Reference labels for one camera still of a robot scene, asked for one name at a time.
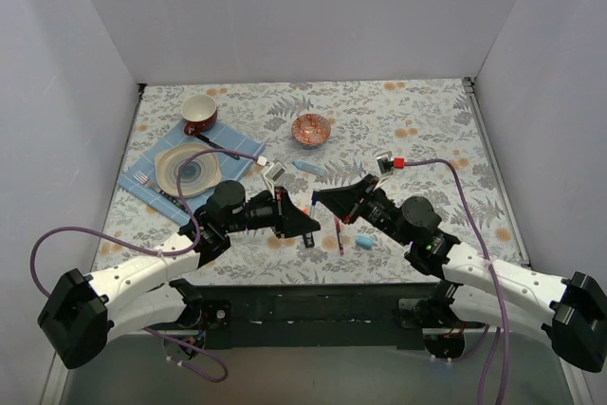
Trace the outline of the thin white pen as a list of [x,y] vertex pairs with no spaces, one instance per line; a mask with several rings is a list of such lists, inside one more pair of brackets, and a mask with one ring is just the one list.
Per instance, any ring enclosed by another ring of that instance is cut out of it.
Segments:
[[310,205],[310,211],[309,211],[309,216],[313,219],[315,219],[316,204],[317,204],[316,192],[313,192],[311,194],[311,205]]

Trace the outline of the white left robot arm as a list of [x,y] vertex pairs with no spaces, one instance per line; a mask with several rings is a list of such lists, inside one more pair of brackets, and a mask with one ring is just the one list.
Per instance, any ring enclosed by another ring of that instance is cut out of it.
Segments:
[[233,180],[218,184],[193,215],[149,255],[88,274],[71,269],[60,277],[38,324],[66,368],[85,365],[108,342],[147,326],[195,327],[203,298],[183,276],[227,251],[230,233],[269,228],[278,238],[296,238],[321,227],[285,188],[247,198]]

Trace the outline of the light blue marker pen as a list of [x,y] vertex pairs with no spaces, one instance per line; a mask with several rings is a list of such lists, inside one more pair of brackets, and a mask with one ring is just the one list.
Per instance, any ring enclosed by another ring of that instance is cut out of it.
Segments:
[[325,176],[326,170],[317,165],[313,165],[304,161],[294,161],[293,165],[300,171],[316,176]]

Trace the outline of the pink pen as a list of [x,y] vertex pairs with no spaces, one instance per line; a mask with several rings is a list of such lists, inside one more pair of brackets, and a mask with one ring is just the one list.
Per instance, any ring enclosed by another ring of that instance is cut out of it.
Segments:
[[341,232],[341,226],[340,226],[340,220],[337,216],[334,216],[334,224],[335,224],[335,230],[336,230],[336,237],[337,237],[337,242],[338,242],[338,249],[339,249],[339,253],[340,256],[344,255],[344,244],[342,241],[342,232]]

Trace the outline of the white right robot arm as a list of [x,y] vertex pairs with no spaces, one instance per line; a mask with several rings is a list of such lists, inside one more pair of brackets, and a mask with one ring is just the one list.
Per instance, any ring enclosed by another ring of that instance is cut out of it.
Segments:
[[458,320],[501,324],[529,337],[545,336],[554,352],[581,370],[598,373],[606,360],[606,294],[590,275],[564,278],[486,258],[469,244],[443,232],[441,217],[423,196],[401,205],[390,199],[379,180],[315,191],[313,199],[339,220],[363,218],[408,248],[406,260],[418,272],[453,284],[429,303],[440,326]]

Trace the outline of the black orange marker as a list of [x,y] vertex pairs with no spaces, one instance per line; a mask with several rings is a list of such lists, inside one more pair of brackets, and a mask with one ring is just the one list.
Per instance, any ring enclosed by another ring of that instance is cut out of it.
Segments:
[[315,247],[315,241],[312,233],[307,233],[303,236],[303,243],[307,249]]

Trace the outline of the light blue pen cap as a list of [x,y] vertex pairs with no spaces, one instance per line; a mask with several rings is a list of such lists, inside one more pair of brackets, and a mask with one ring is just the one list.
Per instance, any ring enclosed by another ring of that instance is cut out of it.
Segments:
[[355,244],[362,249],[371,249],[375,241],[372,237],[359,235],[355,238]]

